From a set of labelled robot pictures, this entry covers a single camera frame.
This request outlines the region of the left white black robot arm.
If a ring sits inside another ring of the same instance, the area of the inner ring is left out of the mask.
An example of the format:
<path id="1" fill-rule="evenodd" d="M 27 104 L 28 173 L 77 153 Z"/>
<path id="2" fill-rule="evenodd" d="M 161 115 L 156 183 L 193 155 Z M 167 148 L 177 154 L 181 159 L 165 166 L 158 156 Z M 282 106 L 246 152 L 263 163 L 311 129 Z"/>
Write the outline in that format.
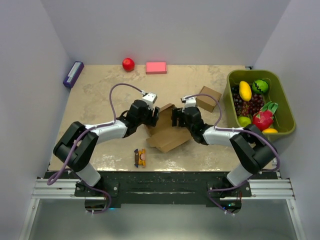
<path id="1" fill-rule="evenodd" d="M 114 122 L 98 125 L 84 125 L 73 122 L 53 149 L 63 166 L 50 177 L 47 184 L 52 185 L 69 167 L 85 184 L 86 191 L 99 196 L 104 190 L 101 175 L 90 163 L 96 145 L 113 139 L 123 139 L 134 134 L 140 125 L 154 127 L 159 119 L 159 107 L 151 107 L 144 100 L 135 100 L 129 110 L 117 117 Z"/>

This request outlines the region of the small snack wrapper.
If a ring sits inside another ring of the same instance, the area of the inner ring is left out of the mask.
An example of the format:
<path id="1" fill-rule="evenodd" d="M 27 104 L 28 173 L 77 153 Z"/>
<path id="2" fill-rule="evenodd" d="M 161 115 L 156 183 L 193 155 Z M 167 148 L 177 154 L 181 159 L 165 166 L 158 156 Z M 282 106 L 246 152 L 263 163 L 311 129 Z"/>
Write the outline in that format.
<path id="1" fill-rule="evenodd" d="M 138 168 L 142 166 L 146 167 L 146 149 L 135 149 L 134 150 L 134 166 Z"/>

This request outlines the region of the large brown cardboard box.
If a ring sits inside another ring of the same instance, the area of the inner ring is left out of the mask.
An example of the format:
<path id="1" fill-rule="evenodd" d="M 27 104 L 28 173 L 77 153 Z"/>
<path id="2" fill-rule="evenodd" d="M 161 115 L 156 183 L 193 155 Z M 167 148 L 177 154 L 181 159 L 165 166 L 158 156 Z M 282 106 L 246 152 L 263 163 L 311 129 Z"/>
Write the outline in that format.
<path id="1" fill-rule="evenodd" d="M 172 103 L 161 107 L 156 126 L 144 126 L 149 135 L 149 138 L 146 139 L 148 145 L 163 153 L 167 153 L 192 139 L 190 132 L 185 127 L 172 126 L 172 110 L 175 107 Z"/>

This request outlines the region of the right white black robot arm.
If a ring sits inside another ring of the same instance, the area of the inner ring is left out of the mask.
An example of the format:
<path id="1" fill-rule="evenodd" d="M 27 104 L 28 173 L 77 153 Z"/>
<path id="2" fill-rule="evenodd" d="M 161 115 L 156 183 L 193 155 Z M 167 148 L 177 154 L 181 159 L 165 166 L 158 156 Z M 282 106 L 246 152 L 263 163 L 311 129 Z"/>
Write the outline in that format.
<path id="1" fill-rule="evenodd" d="M 276 148 L 254 124 L 239 128 L 210 125 L 204 122 L 200 110 L 193 106 L 175 107 L 171 120 L 172 126 L 187 128 L 198 144 L 233 148 L 239 165 L 227 174 L 227 181 L 222 185 L 227 196 L 235 196 L 241 190 L 240 184 L 261 172 L 273 159 L 279 158 Z"/>

